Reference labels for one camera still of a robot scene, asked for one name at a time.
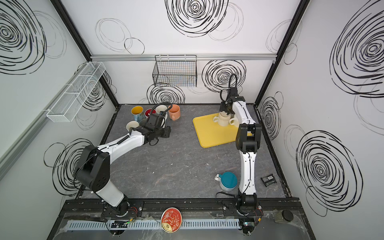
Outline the cream mug red inside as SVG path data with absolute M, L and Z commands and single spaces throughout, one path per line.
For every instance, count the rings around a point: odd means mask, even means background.
M 148 118 L 151 114 L 155 114 L 156 110 L 155 109 L 147 109 L 145 111 L 145 118 Z

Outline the pink mug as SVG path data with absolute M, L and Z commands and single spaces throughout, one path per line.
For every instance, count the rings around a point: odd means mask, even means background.
M 140 126 L 139 122 L 137 122 L 137 121 L 130 121 L 130 122 L 127 123 L 126 129 L 127 129 L 127 131 L 130 131 L 131 129 L 137 128 L 139 126 Z

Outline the light blue mug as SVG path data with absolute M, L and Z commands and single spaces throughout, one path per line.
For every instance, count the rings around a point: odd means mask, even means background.
M 166 113 L 166 110 L 168 109 L 168 107 L 166 105 L 159 105 L 156 107 L 156 113 L 158 115 L 162 115 L 165 117 L 165 119 L 167 119 L 168 117 L 168 114 Z

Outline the blue patterned mug yellow inside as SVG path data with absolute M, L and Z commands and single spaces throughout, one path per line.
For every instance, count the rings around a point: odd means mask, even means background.
M 138 123 L 145 118 L 144 108 L 142 106 L 133 107 L 131 114 L 134 116 L 134 120 Z

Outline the peach mug cream base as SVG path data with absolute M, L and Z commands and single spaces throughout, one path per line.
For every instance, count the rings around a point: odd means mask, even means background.
M 168 111 L 168 115 L 172 121 L 178 120 L 181 117 L 180 106 L 173 104 L 172 108 Z

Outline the yellow plastic tray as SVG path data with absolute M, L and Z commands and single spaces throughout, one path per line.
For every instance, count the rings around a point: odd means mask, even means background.
M 210 148 L 222 144 L 234 142 L 238 133 L 238 128 L 231 126 L 222 127 L 213 122 L 213 118 L 219 113 L 196 117 L 193 124 L 203 148 Z

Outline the large grey mug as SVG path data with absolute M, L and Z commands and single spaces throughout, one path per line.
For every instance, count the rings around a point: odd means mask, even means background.
M 139 122 L 139 125 L 141 126 L 141 127 L 145 127 L 146 125 L 147 125 L 147 122 L 148 122 L 148 119 L 142 119 L 140 122 Z

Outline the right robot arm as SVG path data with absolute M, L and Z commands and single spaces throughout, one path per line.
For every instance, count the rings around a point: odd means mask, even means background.
M 239 121 L 235 143 L 241 157 L 241 180 L 237 196 L 238 207 L 259 206 L 255 187 L 255 163 L 261 144 L 262 127 L 249 113 L 244 97 L 236 87 L 227 89 L 227 97 L 221 98 L 220 111 L 234 114 Z

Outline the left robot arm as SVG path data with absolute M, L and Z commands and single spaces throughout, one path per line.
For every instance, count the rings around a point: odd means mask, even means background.
M 169 138 L 170 133 L 171 128 L 166 126 L 166 113 L 152 113 L 121 138 L 97 147 L 86 146 L 75 167 L 74 179 L 98 195 L 117 216 L 124 216 L 129 211 L 130 204 L 111 181 L 110 165 L 135 148 L 158 138 Z

